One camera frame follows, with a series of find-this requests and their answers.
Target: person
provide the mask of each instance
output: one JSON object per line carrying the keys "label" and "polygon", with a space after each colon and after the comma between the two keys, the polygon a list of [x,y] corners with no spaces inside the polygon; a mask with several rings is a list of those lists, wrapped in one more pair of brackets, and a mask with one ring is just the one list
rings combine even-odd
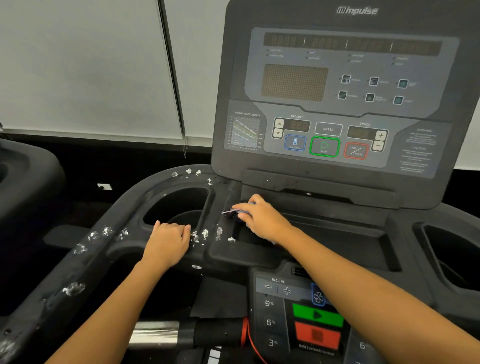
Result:
{"label": "person", "polygon": [[[259,237],[287,249],[389,363],[480,363],[479,341],[401,288],[293,227],[259,195],[232,208],[248,212],[239,218]],[[190,226],[157,221],[142,260],[47,364],[120,363],[148,296],[183,257],[189,240]]]}

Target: forearm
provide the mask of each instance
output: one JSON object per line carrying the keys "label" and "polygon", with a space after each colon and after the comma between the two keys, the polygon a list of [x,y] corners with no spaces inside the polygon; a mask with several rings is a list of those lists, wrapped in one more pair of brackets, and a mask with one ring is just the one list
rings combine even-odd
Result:
{"label": "forearm", "polygon": [[460,363],[479,343],[415,297],[296,228],[280,241],[341,315],[390,363]]}
{"label": "forearm", "polygon": [[167,270],[158,274],[137,264],[125,281],[47,361],[47,364],[118,364],[128,347],[138,317]]}

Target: green button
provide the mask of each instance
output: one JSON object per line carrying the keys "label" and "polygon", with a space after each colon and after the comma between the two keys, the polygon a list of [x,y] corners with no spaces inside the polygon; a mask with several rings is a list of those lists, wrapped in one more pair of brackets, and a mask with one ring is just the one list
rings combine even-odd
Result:
{"label": "green button", "polygon": [[321,324],[343,327],[344,319],[339,314],[333,312],[317,310],[315,308],[293,304],[293,315],[297,318],[319,322]]}
{"label": "green button", "polygon": [[326,136],[314,136],[310,143],[310,154],[335,158],[340,151],[340,139]]}

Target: red cord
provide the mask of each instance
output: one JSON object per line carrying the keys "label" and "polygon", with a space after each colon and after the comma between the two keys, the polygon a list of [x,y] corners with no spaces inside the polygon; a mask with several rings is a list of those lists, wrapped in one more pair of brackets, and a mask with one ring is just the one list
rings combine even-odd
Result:
{"label": "red cord", "polygon": [[245,346],[247,341],[247,330],[248,330],[248,317],[243,318],[243,327],[241,329],[241,345]]}
{"label": "red cord", "polygon": [[250,344],[252,345],[252,348],[255,350],[255,352],[257,353],[258,357],[260,358],[260,360],[262,360],[262,362],[264,364],[268,364],[265,359],[260,355],[260,353],[258,352],[257,348],[255,347],[254,343],[253,343],[253,340],[252,340],[252,337],[250,336],[250,324],[247,320],[247,331],[248,331],[248,338],[250,339]]}

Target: right arm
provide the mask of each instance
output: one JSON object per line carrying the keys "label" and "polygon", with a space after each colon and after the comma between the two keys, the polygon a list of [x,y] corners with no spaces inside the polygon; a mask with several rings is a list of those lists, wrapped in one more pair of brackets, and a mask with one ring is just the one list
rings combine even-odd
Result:
{"label": "right arm", "polygon": [[338,312],[389,363],[480,363],[480,342],[389,281],[293,227],[259,195],[233,208],[261,238],[287,249]]}

